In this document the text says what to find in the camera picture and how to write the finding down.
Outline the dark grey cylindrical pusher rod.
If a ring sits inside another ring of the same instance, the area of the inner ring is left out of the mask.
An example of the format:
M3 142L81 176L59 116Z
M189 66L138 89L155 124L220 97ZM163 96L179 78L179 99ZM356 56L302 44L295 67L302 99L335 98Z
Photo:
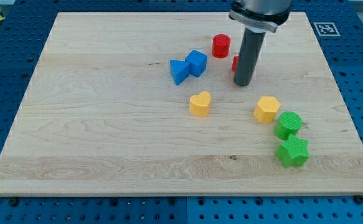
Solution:
M264 32L256 33L245 29L233 78L236 85L248 86L250 84L264 37Z

